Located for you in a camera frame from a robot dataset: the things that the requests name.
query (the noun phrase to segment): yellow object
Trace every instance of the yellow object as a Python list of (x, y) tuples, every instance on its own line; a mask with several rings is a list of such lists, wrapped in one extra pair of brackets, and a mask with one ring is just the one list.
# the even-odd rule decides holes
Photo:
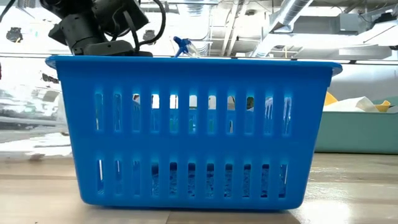
[(330, 94), (329, 92), (326, 92), (326, 98), (325, 98), (325, 106), (330, 105), (332, 103), (336, 103), (338, 100), (336, 100), (336, 98)]
[[(336, 103), (338, 100), (329, 92), (326, 92), (325, 104), (324, 106), (330, 105), (332, 103)], [(387, 112), (388, 108), (390, 108), (391, 103), (387, 100), (380, 105), (374, 105), (379, 112)]]
[(387, 112), (388, 108), (390, 108), (391, 103), (388, 102), (387, 100), (384, 100), (384, 102), (380, 105), (374, 105), (380, 112)]

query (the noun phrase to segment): blue plastic basket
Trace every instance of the blue plastic basket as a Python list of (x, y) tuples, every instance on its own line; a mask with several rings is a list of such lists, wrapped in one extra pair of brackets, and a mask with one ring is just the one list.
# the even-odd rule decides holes
[[(326, 89), (341, 72), (335, 63), (235, 59), (47, 63), (62, 82), (83, 201), (123, 207), (298, 207)], [(171, 95), (178, 108), (170, 109)]]

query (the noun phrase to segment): teal container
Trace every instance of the teal container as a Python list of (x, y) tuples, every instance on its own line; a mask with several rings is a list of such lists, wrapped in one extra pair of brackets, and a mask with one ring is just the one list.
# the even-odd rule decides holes
[(316, 152), (398, 154), (398, 113), (323, 112)]

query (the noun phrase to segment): basket slot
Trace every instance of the basket slot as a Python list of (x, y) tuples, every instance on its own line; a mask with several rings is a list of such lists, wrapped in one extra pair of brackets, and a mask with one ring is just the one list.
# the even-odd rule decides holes
[(152, 174), (152, 196), (159, 196), (159, 163), (153, 162), (151, 167)]
[(254, 97), (246, 98), (246, 114), (244, 122), (244, 133), (253, 134), (254, 130)]
[(214, 95), (209, 96), (208, 100), (208, 111), (207, 111), (207, 132), (208, 134), (216, 133), (216, 111), (217, 109), (217, 98)]
[(178, 95), (170, 95), (170, 132), (171, 133), (178, 133)]
[(134, 161), (132, 163), (132, 181), (134, 186), (134, 195), (138, 196), (141, 194), (141, 163), (140, 161)]
[(104, 128), (104, 101), (101, 93), (95, 94), (95, 129), (97, 131)]
[(169, 195), (170, 196), (177, 196), (178, 194), (178, 165), (176, 162), (170, 163), (170, 185), (169, 185)]
[(97, 161), (97, 191), (99, 194), (104, 193), (104, 179), (101, 159)]
[(206, 197), (214, 197), (214, 164), (206, 166)]
[(233, 134), (234, 133), (234, 123), (236, 120), (236, 112), (235, 112), (235, 97), (233, 95), (229, 95), (228, 102), (233, 102), (233, 104), (228, 105), (226, 112), (226, 133)]
[(265, 110), (265, 117), (264, 117), (264, 134), (271, 135), (272, 134), (272, 127), (273, 127), (273, 114), (274, 114), (274, 99), (272, 96), (266, 97), (266, 110)]
[(188, 115), (188, 132), (195, 134), (197, 131), (197, 115), (198, 115), (198, 97), (196, 95), (189, 96), (189, 115)]
[(188, 163), (188, 196), (195, 197), (196, 187), (196, 164)]
[(139, 94), (132, 96), (132, 130), (138, 133), (141, 129), (141, 104)]
[(261, 167), (261, 197), (268, 197), (269, 164), (263, 164)]
[(113, 95), (113, 128), (115, 131), (121, 130), (121, 110), (122, 96), (119, 93)]
[(122, 194), (122, 162), (115, 161), (116, 194)]
[(280, 165), (279, 198), (286, 197), (287, 164)]
[(243, 166), (243, 196), (244, 198), (250, 197), (250, 182), (251, 182), (251, 164)]
[(150, 111), (150, 131), (152, 133), (158, 133), (160, 131), (160, 99), (158, 94), (151, 95), (151, 111)]
[(224, 173), (224, 197), (231, 198), (232, 197), (232, 173), (233, 173), (233, 165), (225, 164), (225, 173)]
[(291, 120), (290, 115), (292, 112), (292, 98), (285, 97), (285, 105), (284, 105), (284, 127), (282, 129), (283, 135), (288, 136), (290, 135), (291, 128)]

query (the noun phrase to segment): wooden table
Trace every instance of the wooden table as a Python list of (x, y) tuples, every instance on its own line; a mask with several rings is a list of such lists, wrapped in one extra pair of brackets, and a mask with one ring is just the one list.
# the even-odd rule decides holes
[(274, 213), (122, 210), (80, 200), (71, 159), (0, 161), (0, 223), (398, 223), (398, 156), (316, 154), (303, 205)]

